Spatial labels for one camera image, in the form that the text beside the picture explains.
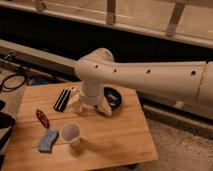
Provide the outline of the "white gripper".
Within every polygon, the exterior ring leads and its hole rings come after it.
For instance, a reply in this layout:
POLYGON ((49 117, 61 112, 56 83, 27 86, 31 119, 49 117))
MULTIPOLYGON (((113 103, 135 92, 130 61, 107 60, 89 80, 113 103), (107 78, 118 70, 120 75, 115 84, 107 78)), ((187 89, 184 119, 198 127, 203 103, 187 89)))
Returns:
POLYGON ((97 110, 105 115, 111 116, 112 109, 106 99, 104 99, 104 85, 93 82, 82 81, 80 84, 80 94, 73 95, 68 102, 70 107, 79 107, 81 101, 87 105, 98 105, 97 110))

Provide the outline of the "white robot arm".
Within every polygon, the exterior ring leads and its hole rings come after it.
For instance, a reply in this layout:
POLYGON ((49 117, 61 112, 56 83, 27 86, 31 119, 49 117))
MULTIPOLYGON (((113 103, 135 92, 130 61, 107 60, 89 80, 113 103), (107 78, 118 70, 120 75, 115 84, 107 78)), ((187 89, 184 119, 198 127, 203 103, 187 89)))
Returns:
POLYGON ((104 85, 114 84, 213 111, 213 62, 117 63, 98 48, 81 57, 74 72, 87 105, 100 105, 104 85))

